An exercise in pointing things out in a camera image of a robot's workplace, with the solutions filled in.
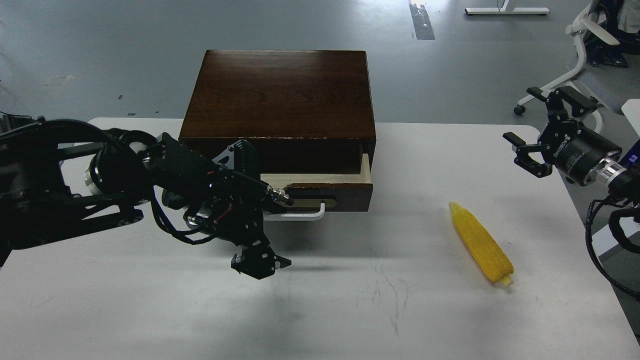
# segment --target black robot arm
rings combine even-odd
[[[621,161],[624,165],[618,163],[621,148],[578,120],[596,110],[597,106],[576,89],[564,86],[551,91],[548,97],[543,96],[539,88],[529,88],[527,92],[545,103],[548,123],[536,144],[526,144],[514,133],[502,135],[513,145],[516,153],[514,162],[536,177],[548,176],[552,168],[556,167],[569,183],[586,186],[599,182],[607,188],[609,196],[604,200],[594,200],[587,210],[585,228],[589,256],[611,284],[640,300],[640,292],[620,284],[602,268],[593,250],[591,236],[591,226],[602,206],[620,208],[612,211],[609,218],[611,234],[621,247],[640,254],[640,246],[633,244],[620,226],[621,218],[640,220],[640,169],[634,163],[640,154],[630,151]],[[565,103],[570,105],[571,115],[566,110]],[[534,161],[529,156],[532,152],[540,152],[544,163]]]
[[[59,143],[85,143],[58,149]],[[91,156],[86,184],[93,195],[72,194],[62,160]],[[179,231],[158,203],[185,209]],[[257,279],[291,264],[277,256],[262,228],[262,211],[282,212],[292,200],[260,180],[257,151],[241,140],[211,161],[163,133],[100,130],[75,120],[5,115],[0,127],[0,266],[12,249],[26,249],[132,224],[137,205],[151,202],[160,229],[192,245],[214,238],[241,252],[232,268]],[[98,215],[114,209],[107,215]],[[202,233],[204,238],[189,236]]]

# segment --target chair wheel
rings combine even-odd
[[[515,113],[516,115],[522,115],[525,111],[527,111],[527,108],[522,105],[516,105],[516,107],[513,108],[513,113]]]

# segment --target toy corn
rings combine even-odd
[[[487,279],[494,283],[501,281],[505,286],[511,285],[509,274],[513,274],[513,265],[491,234],[469,210],[459,204],[450,202],[449,210],[460,238]]]

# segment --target wooden drawer box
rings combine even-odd
[[[179,140],[213,158],[238,139],[296,208],[325,199],[327,211],[367,211],[376,131],[365,52],[207,51]]]

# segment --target drawer handle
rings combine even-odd
[[[324,202],[317,213],[284,213],[264,215],[264,221],[316,221],[324,216]]]

